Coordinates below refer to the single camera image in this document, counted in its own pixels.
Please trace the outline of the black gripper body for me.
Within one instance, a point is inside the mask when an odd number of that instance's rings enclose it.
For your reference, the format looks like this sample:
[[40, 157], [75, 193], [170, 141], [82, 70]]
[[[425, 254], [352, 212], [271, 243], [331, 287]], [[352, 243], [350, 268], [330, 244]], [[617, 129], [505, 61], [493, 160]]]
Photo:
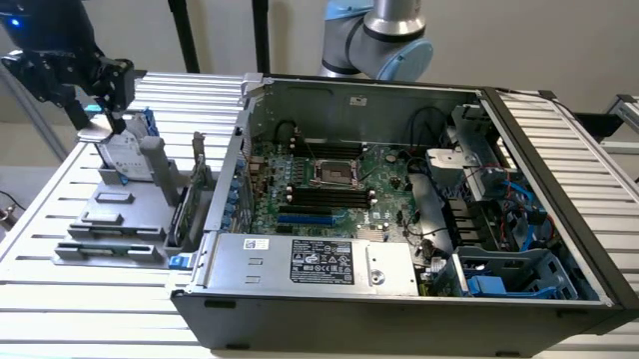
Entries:
[[2, 27], [16, 49], [3, 57], [16, 61], [28, 54], [98, 62], [103, 58], [94, 26], [80, 1], [3, 1]]

